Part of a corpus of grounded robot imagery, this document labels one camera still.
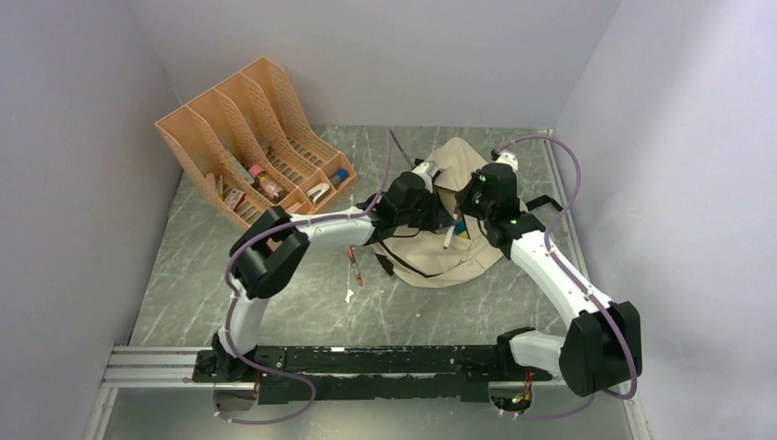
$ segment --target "gray marble floor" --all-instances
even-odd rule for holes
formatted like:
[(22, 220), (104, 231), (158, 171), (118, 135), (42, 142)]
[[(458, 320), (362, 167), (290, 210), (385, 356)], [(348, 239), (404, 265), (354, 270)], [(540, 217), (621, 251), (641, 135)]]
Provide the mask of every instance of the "gray marble floor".
[[(580, 406), (581, 399), (565, 387), (535, 384), (530, 412), (551, 414)], [(242, 414), (267, 420), (300, 405), (256, 406)], [(225, 423), (212, 416), (209, 390), (120, 390), (105, 440), (424, 440), (458, 439), (618, 439), (634, 438), (623, 403), (598, 397), (575, 417), (553, 422), (514, 420), (498, 416), (489, 403), (457, 399), (317, 401), (293, 420), (270, 426)]]
[[(359, 173), (354, 201), (378, 187), (385, 160), (385, 127), (321, 126), (320, 136), (342, 150)], [(397, 127), (412, 157), (425, 158), (458, 136), (488, 158), (488, 152), (528, 130)], [(540, 142), (513, 148), (519, 157), (522, 196), (558, 197), (547, 149)], [(393, 150), (394, 178), (407, 169)], [(335, 210), (351, 201), (342, 199)], [(548, 223), (555, 211), (535, 213)], [(553, 239), (572, 261), (567, 226)], [(157, 261), (151, 273), (130, 344), (204, 346), (224, 320), (229, 290), (222, 275), (227, 252), (240, 231), (210, 206), (184, 176), (175, 196)], [(550, 301), (531, 278), (502, 259), (483, 276), (444, 289), (420, 289), (389, 277), (368, 248), (356, 250), (364, 287), (349, 270), (345, 250), (306, 256), (289, 286), (270, 303), (261, 326), (267, 345), (491, 344), (496, 336), (524, 325), (563, 335), (564, 326)], [(348, 288), (355, 292), (346, 302)]]

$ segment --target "beige fabric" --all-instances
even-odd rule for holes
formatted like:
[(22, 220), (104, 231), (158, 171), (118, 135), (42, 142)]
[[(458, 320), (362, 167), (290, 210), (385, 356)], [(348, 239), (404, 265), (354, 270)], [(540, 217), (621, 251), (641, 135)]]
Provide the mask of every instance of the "beige fabric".
[[(434, 160), (443, 170), (435, 180), (434, 186), (440, 190), (443, 206), (452, 213), (455, 209), (454, 195), (469, 182), (472, 172), (487, 162), (463, 139), (454, 137), (445, 145), (436, 149), (427, 160)], [(465, 216), (466, 230), (470, 238), (453, 236), (451, 245), (443, 249), (444, 231), (441, 234), (421, 232), (413, 238), (390, 238), (384, 241), (387, 248), (413, 268), (427, 275), (439, 273), (435, 277), (423, 276), (405, 268), (391, 257), (381, 245), (373, 245), (379, 255), (388, 258), (394, 264), (394, 273), (411, 286), (447, 287), (470, 281), (483, 274), (502, 258), (502, 253), (488, 244), (480, 234), (477, 220)], [(408, 236), (415, 229), (400, 227), (396, 236)]]

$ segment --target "black strap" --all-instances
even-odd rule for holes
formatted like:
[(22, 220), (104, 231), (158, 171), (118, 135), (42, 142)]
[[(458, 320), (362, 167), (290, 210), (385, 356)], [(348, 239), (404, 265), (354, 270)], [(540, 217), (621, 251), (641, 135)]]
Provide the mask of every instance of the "black strap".
[(378, 264), (380, 264), (380, 267), (383, 268), (389, 276), (394, 275), (394, 263), (391, 262), (389, 257), (380, 254), (375, 254), (375, 256), (378, 257)]
[[(409, 264), (407, 261), (405, 261), (405, 260), (403, 260), (402, 258), (400, 258), (399, 256), (397, 256), (397, 254), (395, 254), (394, 252), (391, 252), (391, 250), (389, 250), (389, 248), (388, 248), (388, 247), (386, 247), (386, 244), (385, 244), (385, 243), (383, 243), (382, 241), (379, 241), (379, 242), (378, 242), (378, 244), (379, 244), (379, 245), (380, 245), (380, 246), (381, 246), (381, 247), (382, 247), (382, 248), (383, 248), (383, 249), (384, 249), (384, 250), (385, 250), (385, 251), (386, 251), (386, 252), (387, 252), (387, 253), (388, 253), (388, 254), (389, 254), (389, 255), (390, 255), (392, 258), (393, 258), (393, 259), (395, 259), (395, 260), (396, 260), (396, 261), (397, 261), (397, 262), (398, 262), (398, 263), (399, 263), (399, 264), (400, 264), (400, 265), (401, 265), (403, 268), (405, 268), (405, 269), (407, 269), (407, 270), (411, 270), (411, 271), (413, 271), (413, 272), (415, 272), (415, 273), (417, 273), (417, 274), (421, 275), (423, 278), (432, 278), (432, 277), (436, 277), (436, 276), (438, 276), (438, 275), (442, 275), (442, 274), (443, 274), (442, 272), (440, 272), (440, 273), (435, 273), (434, 275), (427, 275), (427, 274), (425, 274), (425, 273), (421, 272), (420, 270), (413, 268), (413, 267), (412, 267), (412, 266), (411, 266), (411, 265), (410, 265), (410, 264)], [(388, 273), (388, 275), (391, 275), (391, 274), (393, 274), (393, 272), (394, 272), (394, 266), (393, 266), (393, 265), (391, 265), (391, 272), (389, 272), (389, 273)]]
[(533, 199), (526, 203), (526, 209), (529, 211), (534, 211), (535, 209), (539, 208), (540, 206), (543, 206), (544, 204), (551, 204), (554, 208), (556, 208), (556, 211), (561, 212), (563, 209), (562, 206), (556, 202), (556, 199), (552, 198), (550, 195), (545, 194), (541, 195), (540, 197), (537, 197), (536, 199)]

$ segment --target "pen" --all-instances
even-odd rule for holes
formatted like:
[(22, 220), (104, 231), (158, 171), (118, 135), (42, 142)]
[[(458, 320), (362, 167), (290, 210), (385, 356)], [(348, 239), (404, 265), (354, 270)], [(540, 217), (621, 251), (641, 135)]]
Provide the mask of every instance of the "pen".
[(364, 286), (364, 281), (362, 280), (362, 274), (359, 273), (359, 267), (356, 265), (356, 257), (354, 256), (354, 247), (349, 246), (348, 249), (348, 257), (351, 259), (351, 264), (354, 266), (354, 271), (356, 272), (356, 280), (359, 282), (359, 286)]

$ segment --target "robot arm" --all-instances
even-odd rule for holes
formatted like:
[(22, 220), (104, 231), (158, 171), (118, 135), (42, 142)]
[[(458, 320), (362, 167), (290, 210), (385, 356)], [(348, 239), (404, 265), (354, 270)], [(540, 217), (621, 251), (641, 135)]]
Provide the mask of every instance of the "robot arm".
[[(506, 258), (526, 270), (542, 288), (558, 310), (567, 328), (565, 337), (544, 335), (533, 328), (507, 332), (499, 340), (505, 342), (504, 353), (509, 362), (518, 366), (545, 370), (564, 378), (570, 389), (580, 396), (617, 385), (629, 378), (623, 351), (612, 337), (599, 310), (590, 302), (595, 295), (625, 335), (641, 372), (640, 317), (629, 303), (614, 303), (592, 284), (586, 293), (573, 284), (547, 253), (543, 242), (544, 225), (525, 212), (517, 195), (517, 161), (511, 153), (494, 153), (496, 163), (490, 163), (473, 173), (472, 180), (456, 195), (458, 211), (483, 222), (491, 246), (499, 248)], [(239, 295), (231, 323), (235, 348), (246, 354), (256, 348), (259, 325), (269, 299), (289, 282), (302, 257), (310, 250), (342, 248), (348, 245), (369, 245), (391, 237), (397, 226), (418, 227), (435, 231), (450, 226), (453, 218), (447, 214), (433, 192), (433, 179), (439, 174), (433, 162), (423, 162), (413, 171), (402, 173), (389, 190), (382, 194), (375, 209), (360, 217), (371, 200), (340, 214), (351, 218), (298, 225), (271, 238), (279, 243), (271, 249), (267, 240), (260, 241), (238, 257), (232, 273), (243, 291)], [(288, 215), (279, 207), (267, 210), (235, 243), (230, 254), (248, 239), (289, 221), (305, 221), (317, 215)], [(561, 256), (579, 279), (585, 278)], [(245, 374), (235, 353), (219, 340), (224, 340), (222, 328), (213, 341), (214, 351), (235, 361), (228, 370), (240, 377)]]

